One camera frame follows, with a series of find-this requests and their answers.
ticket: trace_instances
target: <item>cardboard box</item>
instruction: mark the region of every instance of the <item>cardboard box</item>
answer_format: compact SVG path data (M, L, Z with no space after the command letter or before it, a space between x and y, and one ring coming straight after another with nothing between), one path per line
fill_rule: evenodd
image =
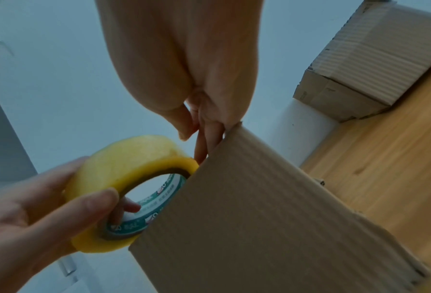
M431 14L364 1L305 71L294 98L340 122L393 105L431 67Z
M409 292L429 274L242 126L130 251L159 293Z

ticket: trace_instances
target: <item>wooden table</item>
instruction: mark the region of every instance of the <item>wooden table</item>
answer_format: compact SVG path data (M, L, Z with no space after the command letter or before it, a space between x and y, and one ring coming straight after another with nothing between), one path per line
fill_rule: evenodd
M389 112L341 124L302 169L431 266L431 69Z

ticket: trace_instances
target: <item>hand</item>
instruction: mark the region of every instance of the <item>hand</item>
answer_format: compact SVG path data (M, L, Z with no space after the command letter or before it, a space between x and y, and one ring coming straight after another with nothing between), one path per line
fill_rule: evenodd
M78 159L0 191L0 293L17 292L33 275L75 252L70 238L112 215L140 206L113 188L64 202L62 192L83 164Z
M97 6L123 84L181 139L199 130L201 163L251 102L262 0L97 0Z

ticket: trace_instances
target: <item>person's left hand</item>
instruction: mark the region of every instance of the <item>person's left hand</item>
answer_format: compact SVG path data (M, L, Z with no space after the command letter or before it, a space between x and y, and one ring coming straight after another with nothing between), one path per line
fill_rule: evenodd
M0 191L0 293L17 292L32 276L62 256L75 252L70 238L112 211L120 222L125 211L140 206L113 188L65 203L62 192L78 159Z

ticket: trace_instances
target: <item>tape roll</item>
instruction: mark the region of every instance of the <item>tape roll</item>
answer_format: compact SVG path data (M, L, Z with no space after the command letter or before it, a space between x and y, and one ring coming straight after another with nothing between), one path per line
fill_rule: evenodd
M120 226L97 224L71 239L82 252L108 252L130 245L198 168L173 141L163 136L140 136L113 143L88 158L65 190L67 201L115 188L120 197L139 184L170 174L164 185L140 201L142 209Z

